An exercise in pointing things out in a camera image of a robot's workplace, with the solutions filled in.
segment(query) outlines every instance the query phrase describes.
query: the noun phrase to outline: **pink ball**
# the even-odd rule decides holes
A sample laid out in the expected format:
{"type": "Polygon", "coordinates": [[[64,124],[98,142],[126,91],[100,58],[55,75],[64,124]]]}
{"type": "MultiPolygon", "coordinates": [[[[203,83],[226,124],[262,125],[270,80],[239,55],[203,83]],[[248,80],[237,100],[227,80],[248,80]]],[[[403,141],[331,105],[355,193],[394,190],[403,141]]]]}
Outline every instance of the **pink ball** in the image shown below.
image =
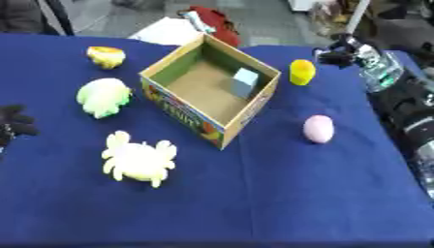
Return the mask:
{"type": "Polygon", "coordinates": [[[334,134],[333,121],[325,115],[312,115],[304,122],[303,133],[315,143],[327,143],[334,134]]]}

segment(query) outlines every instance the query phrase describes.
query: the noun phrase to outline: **plush toy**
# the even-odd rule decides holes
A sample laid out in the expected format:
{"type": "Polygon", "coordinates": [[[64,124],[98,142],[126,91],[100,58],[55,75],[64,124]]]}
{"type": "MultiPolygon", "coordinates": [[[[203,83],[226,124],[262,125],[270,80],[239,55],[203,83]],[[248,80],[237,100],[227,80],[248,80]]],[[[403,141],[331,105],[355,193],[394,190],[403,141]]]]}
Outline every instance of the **plush toy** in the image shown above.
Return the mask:
{"type": "Polygon", "coordinates": [[[173,158],[176,146],[168,140],[161,140],[156,147],[146,142],[130,143],[130,135],[124,131],[116,131],[107,138],[108,149],[103,152],[103,159],[108,159],[103,171],[113,172],[116,181],[123,176],[138,181],[150,181],[152,187],[158,188],[168,178],[168,169],[175,167],[173,158]]]}
{"type": "Polygon", "coordinates": [[[107,46],[90,46],[87,56],[93,63],[106,70],[120,66],[127,57],[123,50],[107,46]]]}
{"type": "Polygon", "coordinates": [[[0,107],[0,153],[17,136],[38,135],[39,132],[33,125],[34,119],[20,114],[23,109],[22,105],[0,107]]]}
{"type": "Polygon", "coordinates": [[[119,107],[130,102],[132,91],[116,78],[101,78],[82,86],[77,102],[97,119],[117,114],[119,107]]]}

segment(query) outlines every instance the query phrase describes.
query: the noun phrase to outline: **yellow fruit toy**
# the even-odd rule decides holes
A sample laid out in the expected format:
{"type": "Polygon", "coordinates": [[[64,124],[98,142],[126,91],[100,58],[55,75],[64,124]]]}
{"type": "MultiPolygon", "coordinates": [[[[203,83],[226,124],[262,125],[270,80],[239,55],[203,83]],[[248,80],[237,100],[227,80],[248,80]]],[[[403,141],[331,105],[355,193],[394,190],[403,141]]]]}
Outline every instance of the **yellow fruit toy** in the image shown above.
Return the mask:
{"type": "Polygon", "coordinates": [[[120,66],[127,57],[123,50],[107,46],[90,46],[87,49],[87,56],[95,64],[107,70],[120,66]]]}

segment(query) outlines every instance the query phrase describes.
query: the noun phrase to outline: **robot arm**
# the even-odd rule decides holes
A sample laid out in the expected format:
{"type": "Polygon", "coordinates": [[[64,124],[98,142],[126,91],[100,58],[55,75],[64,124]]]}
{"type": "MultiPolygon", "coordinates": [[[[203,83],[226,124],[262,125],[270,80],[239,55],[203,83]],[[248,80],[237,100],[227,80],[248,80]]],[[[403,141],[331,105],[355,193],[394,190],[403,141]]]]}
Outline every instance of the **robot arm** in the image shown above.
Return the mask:
{"type": "Polygon", "coordinates": [[[0,107],[0,153],[17,136],[38,135],[34,119],[20,114],[23,109],[21,105],[0,107]]]}
{"type": "Polygon", "coordinates": [[[314,49],[322,64],[360,67],[372,108],[425,192],[434,200],[434,92],[391,52],[349,34],[326,49],[314,49]]]}
{"type": "Polygon", "coordinates": [[[360,38],[350,34],[337,34],[331,38],[335,43],[327,49],[314,49],[315,58],[322,64],[336,65],[340,68],[357,64],[361,68],[370,68],[381,61],[382,52],[360,38]]]}

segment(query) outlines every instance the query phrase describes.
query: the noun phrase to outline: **red bag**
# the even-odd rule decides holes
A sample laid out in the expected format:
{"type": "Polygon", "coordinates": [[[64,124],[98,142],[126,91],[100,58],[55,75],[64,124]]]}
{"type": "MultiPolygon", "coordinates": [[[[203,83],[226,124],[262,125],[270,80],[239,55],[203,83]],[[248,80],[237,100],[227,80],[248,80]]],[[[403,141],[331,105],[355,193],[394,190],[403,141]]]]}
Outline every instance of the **red bag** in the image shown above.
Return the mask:
{"type": "Polygon", "coordinates": [[[201,21],[214,27],[216,32],[212,33],[212,36],[215,38],[233,47],[239,46],[238,32],[235,30],[233,22],[227,20],[225,14],[202,6],[191,6],[189,10],[179,11],[178,14],[182,16],[186,12],[197,12],[201,21]]]}

